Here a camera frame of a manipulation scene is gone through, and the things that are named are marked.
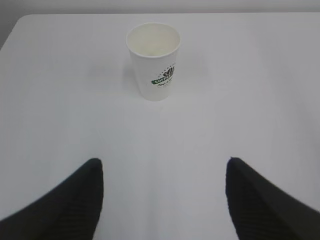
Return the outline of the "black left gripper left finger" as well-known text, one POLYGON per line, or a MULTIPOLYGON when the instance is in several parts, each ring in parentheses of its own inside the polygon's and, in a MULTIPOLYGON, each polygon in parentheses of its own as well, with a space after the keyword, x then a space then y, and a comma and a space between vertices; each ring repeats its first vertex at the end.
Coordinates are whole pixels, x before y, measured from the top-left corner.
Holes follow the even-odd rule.
POLYGON ((0 222, 2 240, 92 240, 104 199, 102 161, 92 158, 50 192, 0 222))

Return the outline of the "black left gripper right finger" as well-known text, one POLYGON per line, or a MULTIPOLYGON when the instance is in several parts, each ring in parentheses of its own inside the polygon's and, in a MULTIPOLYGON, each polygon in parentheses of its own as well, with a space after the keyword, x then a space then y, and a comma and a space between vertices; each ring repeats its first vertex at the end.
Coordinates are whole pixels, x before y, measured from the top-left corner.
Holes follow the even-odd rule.
POLYGON ((320 213, 272 184, 242 159, 226 166, 225 194, 240 240, 318 240, 320 213))

